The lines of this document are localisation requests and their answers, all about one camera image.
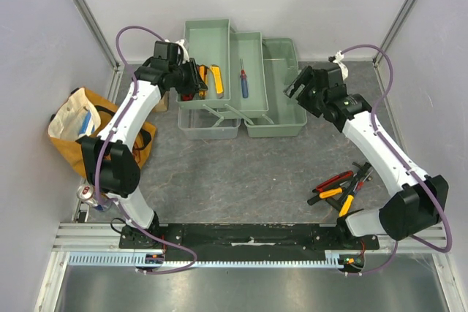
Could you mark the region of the yellow black utility knife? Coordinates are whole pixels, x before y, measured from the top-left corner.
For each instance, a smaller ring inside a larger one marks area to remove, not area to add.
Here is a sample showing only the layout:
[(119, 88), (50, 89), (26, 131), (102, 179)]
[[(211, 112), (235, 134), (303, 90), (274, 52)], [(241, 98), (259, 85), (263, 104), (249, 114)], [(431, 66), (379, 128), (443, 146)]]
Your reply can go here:
[(200, 99), (204, 100), (208, 92), (208, 67), (206, 65), (199, 65), (198, 72), (203, 82), (198, 94)]

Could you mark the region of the blue red screwdriver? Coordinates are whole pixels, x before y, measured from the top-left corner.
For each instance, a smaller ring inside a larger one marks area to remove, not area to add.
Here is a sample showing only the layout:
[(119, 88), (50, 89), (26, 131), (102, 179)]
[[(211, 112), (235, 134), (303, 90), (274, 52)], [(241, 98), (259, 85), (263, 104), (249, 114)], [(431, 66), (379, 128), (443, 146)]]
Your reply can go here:
[(246, 76), (246, 72), (244, 69), (244, 61), (242, 58), (240, 59), (240, 63), (241, 63), (241, 74), (240, 74), (241, 93), (242, 93), (242, 97), (244, 99), (247, 99), (249, 97), (249, 89), (248, 89), (248, 83), (247, 83), (247, 76)]

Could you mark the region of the green clear-lid toolbox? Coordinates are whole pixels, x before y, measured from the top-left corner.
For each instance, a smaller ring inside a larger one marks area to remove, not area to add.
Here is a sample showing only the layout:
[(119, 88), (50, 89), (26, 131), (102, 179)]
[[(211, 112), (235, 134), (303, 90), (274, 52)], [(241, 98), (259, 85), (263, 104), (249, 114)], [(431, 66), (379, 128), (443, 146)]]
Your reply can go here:
[[(233, 139), (241, 125), (252, 138), (295, 137), (306, 125), (305, 110), (283, 93), (299, 71), (290, 38), (236, 31), (228, 19), (188, 20), (184, 38), (189, 55), (208, 67), (206, 99), (176, 99), (178, 127), (187, 139)], [(241, 93), (241, 58), (249, 89), (247, 99)], [(216, 96), (211, 65), (221, 69), (221, 99)]]

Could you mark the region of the orange handled screwdriver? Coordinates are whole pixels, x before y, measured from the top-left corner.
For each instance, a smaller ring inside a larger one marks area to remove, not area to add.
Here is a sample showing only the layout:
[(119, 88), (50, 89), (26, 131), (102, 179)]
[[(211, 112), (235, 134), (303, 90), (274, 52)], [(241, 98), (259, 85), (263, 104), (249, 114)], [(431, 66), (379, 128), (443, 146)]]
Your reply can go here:
[(335, 188), (335, 189), (322, 191), (322, 192), (319, 193), (319, 198), (320, 199), (327, 199), (329, 197), (334, 197), (334, 196), (336, 196), (338, 194), (342, 194), (343, 190), (344, 189), (342, 187), (338, 187), (338, 188)]

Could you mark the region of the red black utility knife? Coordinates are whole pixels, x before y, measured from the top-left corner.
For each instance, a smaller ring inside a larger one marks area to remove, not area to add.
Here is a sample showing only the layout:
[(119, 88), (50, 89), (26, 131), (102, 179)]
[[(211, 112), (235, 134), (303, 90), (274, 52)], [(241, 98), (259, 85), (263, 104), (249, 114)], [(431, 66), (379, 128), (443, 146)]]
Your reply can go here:
[(187, 101), (192, 101), (195, 97), (195, 94), (182, 94), (181, 95), (181, 100), (183, 102), (187, 102)]

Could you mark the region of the red handled screwdriver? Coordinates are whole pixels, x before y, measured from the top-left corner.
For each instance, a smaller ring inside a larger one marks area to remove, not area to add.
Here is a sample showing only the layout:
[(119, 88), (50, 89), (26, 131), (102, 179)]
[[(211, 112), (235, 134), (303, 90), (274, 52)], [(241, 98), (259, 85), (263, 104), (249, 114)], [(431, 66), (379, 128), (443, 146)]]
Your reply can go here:
[(354, 172), (352, 170), (339, 173), (338, 175), (334, 175), (332, 178), (329, 178), (325, 182), (316, 186), (313, 192), (315, 194), (319, 194), (324, 191), (335, 189), (339, 187), (341, 184), (346, 183), (349, 180), (352, 180), (353, 177), (354, 177)]

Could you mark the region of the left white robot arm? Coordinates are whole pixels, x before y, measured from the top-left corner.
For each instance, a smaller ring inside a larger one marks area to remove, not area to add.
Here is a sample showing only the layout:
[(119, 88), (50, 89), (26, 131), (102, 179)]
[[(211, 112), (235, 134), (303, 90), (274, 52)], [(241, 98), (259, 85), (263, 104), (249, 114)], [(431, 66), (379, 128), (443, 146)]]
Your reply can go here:
[(110, 122), (97, 136), (80, 138), (86, 177), (95, 194), (106, 194), (123, 211), (145, 248), (158, 245), (161, 231), (139, 188), (140, 166), (132, 150), (148, 115), (172, 88), (193, 96), (208, 88), (182, 39), (155, 42), (153, 55), (134, 72), (129, 92)]

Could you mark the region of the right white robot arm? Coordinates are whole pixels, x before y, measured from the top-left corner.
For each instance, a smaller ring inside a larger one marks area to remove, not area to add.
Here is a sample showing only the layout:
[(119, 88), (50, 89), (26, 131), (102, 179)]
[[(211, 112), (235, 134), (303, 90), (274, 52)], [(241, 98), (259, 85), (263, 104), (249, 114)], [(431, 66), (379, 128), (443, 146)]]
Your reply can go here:
[(360, 94), (347, 92), (338, 64), (307, 66), (284, 93), (352, 141), (390, 195), (380, 209), (343, 216), (334, 232), (340, 247), (353, 248), (365, 235), (388, 235), (400, 241), (442, 222), (448, 182), (441, 175), (430, 176), (400, 149), (372, 115), (371, 105)]

